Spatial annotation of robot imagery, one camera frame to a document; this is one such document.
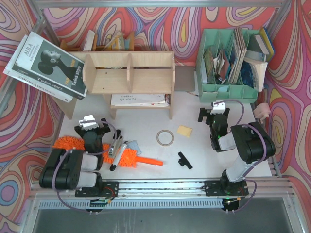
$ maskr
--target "white table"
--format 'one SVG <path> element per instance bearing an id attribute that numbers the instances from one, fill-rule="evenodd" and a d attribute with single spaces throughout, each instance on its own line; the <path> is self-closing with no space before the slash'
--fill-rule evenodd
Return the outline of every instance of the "white table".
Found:
<path id="1" fill-rule="evenodd" d="M 230 108 L 228 128 L 235 125 L 241 115 L 242 108 L 238 103 L 226 103 Z M 84 116 L 93 114 L 95 119 L 106 118 L 117 129 L 120 129 L 124 140 L 137 140 L 141 157 L 154 158 L 164 162 L 163 166 L 153 166 L 138 163 L 136 168 L 117 167 L 109 171 L 109 164 L 103 164 L 101 175 L 103 179 L 182 179 L 182 178 L 217 178 L 223 170 L 232 165 L 238 157 L 237 149 L 217 153 L 211 147 L 209 126 L 198 122 L 201 107 L 211 108 L 209 103 L 200 103 L 199 98 L 186 92 L 175 92 L 173 103 L 173 119 L 169 120 L 166 109 L 119 109 L 116 120 L 112 120 L 107 105 L 101 95 L 87 95 L 78 100 L 72 120 L 64 117 L 60 137 L 71 135 L 79 137 L 74 127 Z M 254 122 L 250 104 L 245 104 L 245 113 L 241 123 Z M 193 128 L 190 138 L 177 133 L 180 125 Z M 168 147 L 159 145 L 156 135 L 160 130 L 170 130 L 175 136 L 173 144 Z M 113 133 L 107 133 L 103 142 L 110 143 Z M 163 135 L 163 143 L 170 136 Z M 178 163 L 178 153 L 182 152 L 193 169 L 181 167 Z M 253 169 L 248 177 L 272 176 L 267 161 Z"/>

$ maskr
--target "yellow sticky note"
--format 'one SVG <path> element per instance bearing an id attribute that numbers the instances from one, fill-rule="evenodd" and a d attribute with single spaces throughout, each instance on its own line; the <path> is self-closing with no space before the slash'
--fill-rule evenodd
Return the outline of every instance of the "yellow sticky note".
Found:
<path id="1" fill-rule="evenodd" d="M 178 127 L 178 130 L 177 130 L 177 133 L 184 135 L 186 137 L 190 137 L 191 132 L 192 132 L 192 128 L 188 128 L 188 127 L 183 126 L 183 125 L 180 125 Z"/>

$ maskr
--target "wooden desk organizer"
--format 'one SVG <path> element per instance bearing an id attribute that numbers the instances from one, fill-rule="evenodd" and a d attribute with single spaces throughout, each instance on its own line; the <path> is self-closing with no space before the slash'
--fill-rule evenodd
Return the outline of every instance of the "wooden desk organizer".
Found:
<path id="1" fill-rule="evenodd" d="M 83 82 L 91 94 L 102 94 L 112 118 L 121 108 L 169 109 L 175 86 L 175 60 L 171 51 L 71 52 L 85 62 Z M 119 67 L 99 69 L 99 67 Z M 111 105 L 112 94 L 170 94 L 167 107 L 131 107 Z"/>

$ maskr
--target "green file organizer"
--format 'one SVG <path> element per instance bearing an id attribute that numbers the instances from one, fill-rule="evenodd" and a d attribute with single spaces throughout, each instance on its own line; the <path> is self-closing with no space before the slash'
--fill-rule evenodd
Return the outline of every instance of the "green file organizer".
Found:
<path id="1" fill-rule="evenodd" d="M 246 47 L 249 42 L 249 36 L 258 33 L 259 31 L 257 30 L 242 29 Z M 225 99 L 235 99 L 243 103 L 254 103 L 256 101 L 258 91 L 244 85 L 240 74 L 237 84 L 229 84 L 228 80 L 226 80 L 224 84 L 216 84 L 214 78 L 211 80 L 211 84 L 202 84 L 201 66 L 205 66 L 204 56 L 208 48 L 211 47 L 210 51 L 215 58 L 220 48 L 223 46 L 230 58 L 233 42 L 233 29 L 204 29 L 196 62 L 200 102 L 214 102 L 216 100 Z M 227 92 L 218 91 L 218 89 L 223 86 L 228 86 Z"/>

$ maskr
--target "orange duster handle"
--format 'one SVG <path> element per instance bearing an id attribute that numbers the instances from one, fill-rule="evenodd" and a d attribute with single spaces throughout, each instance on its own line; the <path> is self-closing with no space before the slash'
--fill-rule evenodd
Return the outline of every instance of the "orange duster handle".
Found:
<path id="1" fill-rule="evenodd" d="M 158 161 L 158 160 L 155 160 L 155 159 L 147 159 L 147 158 L 143 158 L 143 157 L 136 157 L 135 161 L 138 162 L 138 163 L 163 166 L 163 162 L 162 161 Z"/>

